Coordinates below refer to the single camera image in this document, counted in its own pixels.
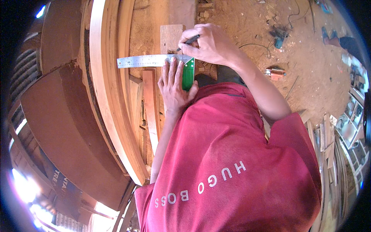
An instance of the dirt floor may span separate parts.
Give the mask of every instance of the dirt floor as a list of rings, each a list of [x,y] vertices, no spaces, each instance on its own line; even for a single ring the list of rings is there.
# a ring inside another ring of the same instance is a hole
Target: dirt floor
[[[214,8],[200,8],[198,13],[208,11],[209,17],[197,19],[197,23],[214,23],[222,26],[233,43],[241,46],[256,43],[263,46],[272,45],[273,37],[269,34],[274,24],[287,26],[288,16],[298,13],[295,0],[214,0]],[[272,81],[284,97],[289,93],[288,103],[294,112],[308,109],[315,127],[323,120],[325,113],[338,118],[345,109],[350,87],[347,66],[341,62],[342,48],[322,42],[321,27],[327,28],[328,34],[335,29],[338,36],[348,34],[349,29],[343,18],[332,7],[333,14],[325,14],[317,5],[313,5],[315,30],[313,31],[312,15],[307,0],[297,0],[299,15],[292,15],[293,29],[285,39],[282,48],[274,46],[267,50],[258,45],[248,45],[243,51],[264,73],[265,68],[278,65],[286,70],[287,75],[279,81]],[[168,1],[136,0],[133,12],[130,56],[160,53],[160,25],[168,23]],[[216,78],[216,66],[197,62],[204,67],[202,73]],[[130,69],[130,74],[141,78],[142,68]],[[161,75],[158,69],[157,78]],[[147,163],[151,165],[151,149],[147,149]]]

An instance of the person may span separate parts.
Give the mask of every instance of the person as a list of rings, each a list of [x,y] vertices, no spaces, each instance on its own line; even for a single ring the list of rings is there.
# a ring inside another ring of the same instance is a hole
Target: person
[[[363,66],[365,66],[365,63],[361,56],[361,52],[359,51],[357,43],[354,38],[348,37],[348,36],[343,36],[339,38],[338,33],[335,30],[332,31],[331,38],[329,38],[326,28],[322,27],[321,30],[322,30],[322,39],[323,39],[324,45],[333,45],[333,46],[341,47],[347,50],[349,54],[356,57],[357,60],[359,60],[359,62]]]
[[[197,34],[196,47],[184,44]],[[321,178],[300,116],[220,26],[185,30],[179,47],[232,68],[247,87],[196,80],[186,92],[184,64],[164,62],[165,122],[150,184],[135,191],[141,231],[308,231]],[[272,126],[269,141],[259,111]]]

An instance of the hand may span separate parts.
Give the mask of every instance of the hand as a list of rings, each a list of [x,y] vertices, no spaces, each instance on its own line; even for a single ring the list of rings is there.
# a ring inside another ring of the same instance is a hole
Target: hand
[[[157,84],[164,99],[164,105],[167,107],[166,114],[181,114],[198,92],[197,81],[193,82],[189,92],[182,89],[183,66],[183,61],[179,61],[177,67],[177,60],[175,57],[172,57],[170,70],[169,64],[166,61],[162,67],[162,77],[158,80]]]
[[[195,42],[198,48],[184,43],[197,34],[200,34]],[[212,23],[196,24],[194,29],[183,31],[179,47],[183,54],[217,65],[229,66],[229,61],[241,54],[241,50],[230,41],[222,28]]]

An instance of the steel ruler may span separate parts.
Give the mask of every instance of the steel ruler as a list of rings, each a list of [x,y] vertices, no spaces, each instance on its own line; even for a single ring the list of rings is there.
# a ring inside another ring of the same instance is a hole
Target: steel ruler
[[[162,67],[164,61],[170,63],[170,59],[175,57],[177,63],[183,61],[183,81],[182,87],[188,91],[194,81],[194,66],[195,61],[193,57],[178,54],[164,54],[164,55],[146,55],[146,56],[131,56],[117,59],[118,68],[137,68],[137,67]]]

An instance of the red t-shirt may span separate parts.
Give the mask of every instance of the red t-shirt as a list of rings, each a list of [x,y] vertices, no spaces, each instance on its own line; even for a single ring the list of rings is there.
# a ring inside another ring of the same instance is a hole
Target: red t-shirt
[[[135,191],[141,231],[308,231],[322,197],[308,132],[293,113],[264,134],[246,87],[200,88],[157,181]]]

